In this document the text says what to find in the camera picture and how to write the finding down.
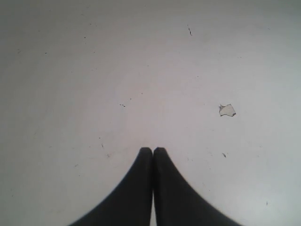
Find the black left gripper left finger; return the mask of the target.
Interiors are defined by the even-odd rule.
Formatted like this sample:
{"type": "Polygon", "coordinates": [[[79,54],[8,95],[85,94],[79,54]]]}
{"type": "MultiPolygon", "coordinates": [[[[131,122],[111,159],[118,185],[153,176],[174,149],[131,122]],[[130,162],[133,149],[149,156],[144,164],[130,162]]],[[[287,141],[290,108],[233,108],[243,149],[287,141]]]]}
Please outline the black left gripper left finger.
{"type": "Polygon", "coordinates": [[[152,151],[138,155],[116,188],[73,226],[149,226],[152,207],[152,151]]]}

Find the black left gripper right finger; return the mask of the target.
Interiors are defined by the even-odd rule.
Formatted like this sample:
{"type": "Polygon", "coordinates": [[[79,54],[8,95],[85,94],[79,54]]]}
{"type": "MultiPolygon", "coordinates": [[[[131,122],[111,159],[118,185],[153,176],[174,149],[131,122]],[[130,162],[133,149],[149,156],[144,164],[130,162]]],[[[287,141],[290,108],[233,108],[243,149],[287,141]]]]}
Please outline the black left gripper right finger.
{"type": "Polygon", "coordinates": [[[153,192],[158,226],[239,225],[188,184],[163,147],[153,153],[153,192]]]}

